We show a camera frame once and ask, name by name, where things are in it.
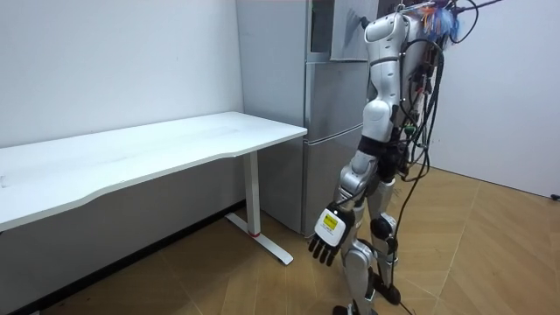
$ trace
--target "robot fingers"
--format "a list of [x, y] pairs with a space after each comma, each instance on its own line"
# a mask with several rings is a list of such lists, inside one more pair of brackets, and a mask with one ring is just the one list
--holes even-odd
[[313, 253], [313, 258], [329, 267], [333, 264], [334, 257], [339, 253], [339, 250], [340, 247], [330, 246], [316, 234], [309, 243], [309, 251]]

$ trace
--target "yellow label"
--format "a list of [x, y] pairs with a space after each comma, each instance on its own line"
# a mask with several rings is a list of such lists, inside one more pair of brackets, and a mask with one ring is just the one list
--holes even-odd
[[325, 219], [323, 220], [323, 223], [325, 223], [331, 230], [334, 230], [334, 228], [336, 228], [336, 225], [339, 224], [338, 221], [336, 221], [332, 216], [330, 216], [329, 214], [327, 214], [325, 216]]

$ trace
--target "humanoid robot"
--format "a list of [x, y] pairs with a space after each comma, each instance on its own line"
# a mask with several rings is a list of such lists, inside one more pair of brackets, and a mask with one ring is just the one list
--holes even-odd
[[[455, 2], [446, 2], [442, 8], [448, 10], [452, 5], [456, 8]], [[393, 305], [401, 303], [393, 284], [398, 224], [386, 211], [396, 175], [406, 173], [407, 166], [415, 162], [414, 158], [410, 160], [409, 147], [417, 145], [419, 137], [431, 135], [433, 117], [430, 122], [429, 116], [435, 115], [443, 72], [441, 46], [450, 39], [449, 33], [428, 39], [426, 16], [406, 14], [403, 12], [408, 8], [404, 9], [401, 5], [397, 12], [374, 22], [361, 20], [371, 91], [363, 111], [362, 137], [354, 157], [340, 173], [334, 201], [319, 217], [309, 247], [313, 257], [327, 265], [340, 252], [353, 301], [348, 306], [336, 306], [335, 315], [376, 315], [372, 309], [376, 291]], [[356, 236], [365, 201], [371, 218], [371, 243]]]

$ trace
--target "desk leg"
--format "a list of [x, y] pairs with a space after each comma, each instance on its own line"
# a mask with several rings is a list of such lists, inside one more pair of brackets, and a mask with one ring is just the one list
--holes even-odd
[[256, 151], [243, 156], [243, 167], [245, 168], [245, 198], [247, 200], [248, 222], [245, 222], [234, 213], [228, 214], [226, 218], [245, 231], [245, 233], [252, 236], [255, 241], [263, 245], [272, 255], [276, 256], [280, 262], [288, 265], [294, 258], [268, 237], [261, 234], [259, 172]]

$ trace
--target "white wall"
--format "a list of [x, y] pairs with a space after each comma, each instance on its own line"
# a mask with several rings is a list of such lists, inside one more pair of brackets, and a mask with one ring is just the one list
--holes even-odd
[[[436, 167], [560, 193], [558, 11], [554, 0], [497, 3], [481, 9], [472, 35], [446, 51], [430, 149]], [[465, 28], [471, 21], [465, 17]]]
[[0, 147], [242, 111], [234, 0], [0, 0]]
[[[235, 0], [0, 0], [0, 148], [242, 111], [235, 10]], [[0, 314], [242, 200], [241, 170], [212, 162], [5, 232]]]

